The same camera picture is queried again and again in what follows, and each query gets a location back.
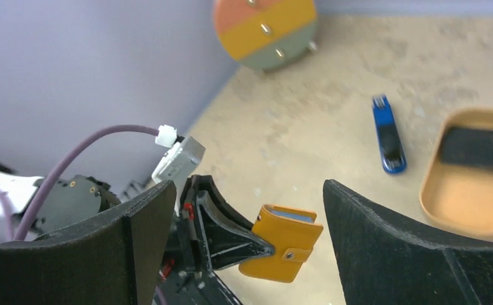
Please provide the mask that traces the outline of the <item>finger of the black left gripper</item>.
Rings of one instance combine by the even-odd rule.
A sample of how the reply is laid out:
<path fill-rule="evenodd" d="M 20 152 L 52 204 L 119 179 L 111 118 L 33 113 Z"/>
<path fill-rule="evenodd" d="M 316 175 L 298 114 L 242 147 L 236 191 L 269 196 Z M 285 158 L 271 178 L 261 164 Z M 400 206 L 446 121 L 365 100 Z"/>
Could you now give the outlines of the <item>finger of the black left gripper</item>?
<path fill-rule="evenodd" d="M 275 247 L 253 233 L 253 224 L 226 202 L 212 176 L 189 178 L 189 204 L 201 268 L 217 271 L 275 254 Z"/>

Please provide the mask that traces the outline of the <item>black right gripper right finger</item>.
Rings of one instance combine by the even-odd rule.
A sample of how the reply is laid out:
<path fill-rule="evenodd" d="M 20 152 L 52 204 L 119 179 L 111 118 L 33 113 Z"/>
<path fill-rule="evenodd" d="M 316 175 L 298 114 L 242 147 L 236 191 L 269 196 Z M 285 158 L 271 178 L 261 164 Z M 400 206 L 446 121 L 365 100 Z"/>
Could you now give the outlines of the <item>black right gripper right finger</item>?
<path fill-rule="evenodd" d="M 418 222 L 336 180 L 323 202 L 348 304 L 493 304 L 493 242 Z"/>

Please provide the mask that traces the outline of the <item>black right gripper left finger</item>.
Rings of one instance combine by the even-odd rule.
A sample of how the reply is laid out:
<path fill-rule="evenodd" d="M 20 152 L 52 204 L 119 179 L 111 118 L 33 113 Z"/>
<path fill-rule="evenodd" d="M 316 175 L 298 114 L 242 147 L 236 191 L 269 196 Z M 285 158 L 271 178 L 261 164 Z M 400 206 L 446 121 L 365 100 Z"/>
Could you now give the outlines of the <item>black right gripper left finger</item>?
<path fill-rule="evenodd" d="M 0 304 L 151 304 L 175 200 L 166 181 L 35 241 L 0 243 Z"/>

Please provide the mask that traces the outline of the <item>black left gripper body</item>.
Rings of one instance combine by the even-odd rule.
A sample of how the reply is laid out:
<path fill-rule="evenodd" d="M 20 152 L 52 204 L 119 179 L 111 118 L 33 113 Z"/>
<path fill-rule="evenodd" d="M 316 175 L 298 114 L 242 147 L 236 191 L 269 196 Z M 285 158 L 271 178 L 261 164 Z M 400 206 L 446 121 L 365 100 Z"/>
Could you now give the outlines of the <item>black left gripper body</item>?
<path fill-rule="evenodd" d="M 190 208 L 188 179 L 166 244 L 155 304 L 240 304 L 217 271 L 201 268 Z"/>

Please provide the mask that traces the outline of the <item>orange leather card holder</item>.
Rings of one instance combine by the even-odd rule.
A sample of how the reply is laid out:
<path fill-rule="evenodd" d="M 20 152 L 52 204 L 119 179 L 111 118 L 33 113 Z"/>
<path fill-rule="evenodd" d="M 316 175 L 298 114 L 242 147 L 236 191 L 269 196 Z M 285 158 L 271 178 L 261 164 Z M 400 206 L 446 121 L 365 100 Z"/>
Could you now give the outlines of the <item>orange leather card holder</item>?
<path fill-rule="evenodd" d="M 316 212 L 308 210 L 263 205 L 251 232 L 271 244 L 274 253 L 242 262 L 239 271 L 252 278 L 293 282 L 323 231 L 316 218 Z"/>

